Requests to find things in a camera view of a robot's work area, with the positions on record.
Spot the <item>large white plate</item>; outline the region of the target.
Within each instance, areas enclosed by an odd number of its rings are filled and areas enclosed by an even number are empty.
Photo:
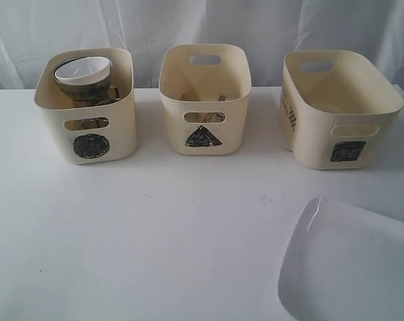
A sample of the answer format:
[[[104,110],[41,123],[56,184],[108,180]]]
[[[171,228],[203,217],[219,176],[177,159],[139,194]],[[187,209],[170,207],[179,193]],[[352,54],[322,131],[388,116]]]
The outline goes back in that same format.
[[[296,320],[404,320],[404,222],[309,200],[284,255],[278,297]]]

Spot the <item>white ceramic bowl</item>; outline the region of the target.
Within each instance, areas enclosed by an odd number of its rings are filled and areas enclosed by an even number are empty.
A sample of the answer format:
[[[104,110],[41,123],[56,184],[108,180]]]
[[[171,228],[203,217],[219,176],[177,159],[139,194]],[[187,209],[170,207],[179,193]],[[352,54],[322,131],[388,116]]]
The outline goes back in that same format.
[[[89,56],[66,62],[56,68],[54,77],[63,84],[85,86],[95,84],[110,75],[111,61],[101,56]]]

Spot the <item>wooden chopstick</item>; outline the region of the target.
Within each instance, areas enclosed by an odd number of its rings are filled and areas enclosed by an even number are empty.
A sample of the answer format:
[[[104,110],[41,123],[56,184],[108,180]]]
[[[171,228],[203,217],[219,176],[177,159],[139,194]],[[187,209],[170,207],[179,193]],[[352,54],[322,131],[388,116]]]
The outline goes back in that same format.
[[[182,94],[180,97],[182,101],[200,102],[201,100],[194,94]],[[187,112],[184,114],[184,119],[187,122],[194,123],[215,123],[221,120],[221,117],[214,112]]]

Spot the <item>steel mug with handle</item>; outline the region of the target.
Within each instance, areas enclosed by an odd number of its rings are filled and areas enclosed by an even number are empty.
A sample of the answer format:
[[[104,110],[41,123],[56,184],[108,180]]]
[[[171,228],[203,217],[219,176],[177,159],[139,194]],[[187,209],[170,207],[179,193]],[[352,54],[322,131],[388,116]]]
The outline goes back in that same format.
[[[103,106],[107,104],[112,104],[120,100],[119,90],[115,86],[111,86],[103,95],[89,101],[77,101],[72,102],[74,108],[92,107],[92,106]]]

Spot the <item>cream bin with circle mark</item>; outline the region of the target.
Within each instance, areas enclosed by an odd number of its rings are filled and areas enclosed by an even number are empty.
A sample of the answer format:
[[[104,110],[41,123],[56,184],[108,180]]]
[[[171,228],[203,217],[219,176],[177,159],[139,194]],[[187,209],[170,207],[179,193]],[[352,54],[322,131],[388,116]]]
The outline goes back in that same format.
[[[103,106],[74,108],[72,99],[56,85],[54,68],[70,58],[103,56],[111,60],[112,85],[117,87],[120,100]],[[134,111],[134,74],[129,51],[117,47],[66,51],[51,58],[46,64],[34,96],[45,124],[61,156],[75,165],[113,161],[132,154],[137,147]],[[104,117],[105,128],[68,130],[69,120]]]

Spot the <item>cream bin with triangle mark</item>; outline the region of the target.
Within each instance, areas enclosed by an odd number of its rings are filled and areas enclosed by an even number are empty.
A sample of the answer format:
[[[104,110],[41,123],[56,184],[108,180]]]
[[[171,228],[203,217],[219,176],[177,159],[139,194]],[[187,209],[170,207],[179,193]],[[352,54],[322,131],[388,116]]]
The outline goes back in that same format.
[[[183,155],[225,155],[241,144],[251,74],[245,52],[221,43],[187,44],[165,54],[159,91],[171,148]],[[182,101],[194,94],[200,102]],[[226,101],[218,102],[225,96]],[[187,112],[214,112],[215,123],[187,122]]]

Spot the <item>cream bin with square mark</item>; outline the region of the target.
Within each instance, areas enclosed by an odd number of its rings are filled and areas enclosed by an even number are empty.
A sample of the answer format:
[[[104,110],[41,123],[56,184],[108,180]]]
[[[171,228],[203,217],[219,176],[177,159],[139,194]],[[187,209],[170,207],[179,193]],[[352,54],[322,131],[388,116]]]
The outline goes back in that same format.
[[[361,169],[376,157],[404,105],[359,53],[295,51],[284,57],[280,121],[294,158],[311,169]]]

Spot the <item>stainless steel bowl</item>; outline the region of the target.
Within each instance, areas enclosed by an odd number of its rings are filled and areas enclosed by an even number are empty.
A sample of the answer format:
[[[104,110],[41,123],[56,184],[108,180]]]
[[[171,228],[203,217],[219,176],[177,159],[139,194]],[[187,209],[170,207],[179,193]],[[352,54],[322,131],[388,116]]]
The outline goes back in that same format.
[[[85,58],[85,57],[77,57],[77,58],[70,58],[68,60],[62,61],[59,63],[53,70],[53,77],[54,77],[54,72],[56,68],[61,66],[62,64],[76,60],[78,58]],[[77,100],[77,101],[89,101],[89,100],[94,100],[97,97],[100,97],[105,93],[110,87],[111,87],[111,82],[112,82],[112,69],[113,69],[113,64],[111,62],[111,69],[110,69],[110,75],[95,84],[90,84],[90,85],[85,85],[85,86],[72,86],[72,85],[67,85],[60,83],[57,81],[54,77],[54,81],[57,85],[57,87],[69,98],[72,100]]]

